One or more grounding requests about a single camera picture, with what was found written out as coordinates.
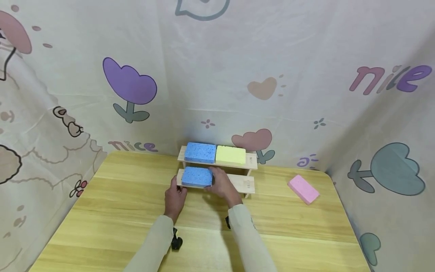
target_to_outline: printed cloth backdrop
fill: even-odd
[[[0,10],[0,271],[36,259],[104,158],[97,142],[176,155],[187,141],[327,172],[373,271],[431,271],[433,0]]]

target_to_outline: table top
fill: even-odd
[[[177,157],[127,151],[103,162],[30,272],[121,272],[164,211]],[[288,186],[301,175],[320,196],[306,205]],[[369,272],[332,180],[323,172],[260,165],[256,193],[243,199],[278,271]],[[160,272],[243,271],[225,223],[225,202],[188,189],[178,218],[180,251]]]

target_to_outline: wooden shelf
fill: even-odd
[[[184,159],[184,153],[186,152],[186,146],[183,145],[180,149],[180,153],[178,154],[178,161],[182,161],[183,165],[185,163],[196,163],[200,165],[213,165],[213,166],[224,166],[224,167],[233,167],[233,168],[241,168],[241,169],[248,169],[248,170],[257,170],[257,155],[254,153],[246,153],[246,163],[244,166],[234,166],[234,165],[227,165],[227,164],[216,164],[216,163],[203,163],[203,162],[195,162],[195,161],[186,161]]]
[[[178,169],[178,174],[177,174],[178,186],[183,186],[181,184],[181,178],[183,177],[183,173],[184,173],[184,169]],[[255,194],[254,177],[228,174],[228,178],[230,179],[231,183],[234,185],[234,187],[239,193],[246,194],[245,198],[247,198],[250,194]],[[194,186],[183,186],[183,187],[199,188]]]

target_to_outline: yellow sponge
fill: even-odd
[[[218,145],[216,149],[215,164],[244,166],[246,163],[246,150],[231,146]]]

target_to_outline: black object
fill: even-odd
[[[172,243],[171,243],[171,248],[172,250],[180,250],[181,245],[183,244],[183,239],[181,239],[181,237],[176,236],[177,233],[177,229],[174,228],[174,238],[172,238]]]
[[[225,217],[225,221],[227,222],[227,227],[229,229],[231,229],[231,226],[230,226],[230,217],[229,216]]]

